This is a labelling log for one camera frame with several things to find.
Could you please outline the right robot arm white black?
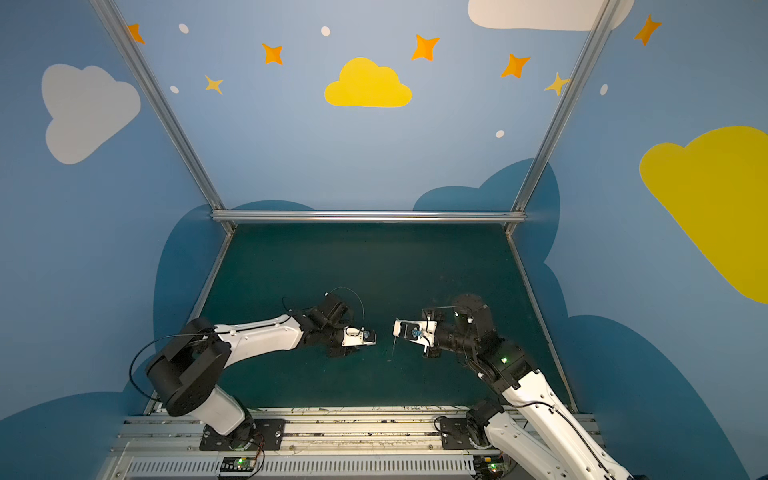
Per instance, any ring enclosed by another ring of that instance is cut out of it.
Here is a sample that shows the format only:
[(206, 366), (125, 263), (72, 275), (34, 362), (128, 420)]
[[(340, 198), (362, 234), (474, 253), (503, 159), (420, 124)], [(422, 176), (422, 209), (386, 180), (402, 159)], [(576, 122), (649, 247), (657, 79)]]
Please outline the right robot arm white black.
[(535, 479), (634, 479), (581, 426), (525, 351), (498, 334), (490, 307), (477, 295), (397, 319), (393, 336), (424, 347), (427, 358), (452, 352), (517, 410), (538, 433), (520, 427), (496, 400), (476, 404), (468, 419), (490, 446)]

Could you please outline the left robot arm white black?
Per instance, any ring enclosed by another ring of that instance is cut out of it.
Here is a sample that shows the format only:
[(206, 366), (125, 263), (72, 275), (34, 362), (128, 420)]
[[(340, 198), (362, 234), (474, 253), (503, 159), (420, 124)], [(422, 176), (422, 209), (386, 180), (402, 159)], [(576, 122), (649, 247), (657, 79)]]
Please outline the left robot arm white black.
[(320, 345), (329, 357), (338, 358), (375, 345), (375, 331), (352, 325), (353, 319), (354, 312), (334, 291), (315, 306), (285, 308), (268, 320), (224, 325), (195, 318), (179, 333), (148, 343), (163, 345), (144, 370), (152, 394), (134, 378), (137, 358), (128, 369), (129, 383), (142, 396), (161, 403), (169, 415), (189, 415), (228, 440), (232, 450), (243, 450), (255, 441), (257, 427), (248, 408), (219, 386), (224, 371), (273, 352)]

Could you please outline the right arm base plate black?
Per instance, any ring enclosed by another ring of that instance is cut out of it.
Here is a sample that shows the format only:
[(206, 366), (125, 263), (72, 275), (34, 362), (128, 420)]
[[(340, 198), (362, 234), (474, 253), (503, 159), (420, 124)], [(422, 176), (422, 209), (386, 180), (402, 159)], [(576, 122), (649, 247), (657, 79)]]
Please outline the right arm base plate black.
[(481, 450), (489, 444), (473, 420), (439, 416), (433, 422), (444, 450)]

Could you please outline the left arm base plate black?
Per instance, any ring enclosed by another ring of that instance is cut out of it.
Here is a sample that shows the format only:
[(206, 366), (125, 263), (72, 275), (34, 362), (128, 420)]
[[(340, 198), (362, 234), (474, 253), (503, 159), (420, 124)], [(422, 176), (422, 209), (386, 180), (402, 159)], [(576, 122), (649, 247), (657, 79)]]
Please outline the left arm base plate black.
[(200, 451), (239, 452), (277, 451), (281, 447), (286, 422), (283, 419), (250, 419), (227, 435), (205, 425)]

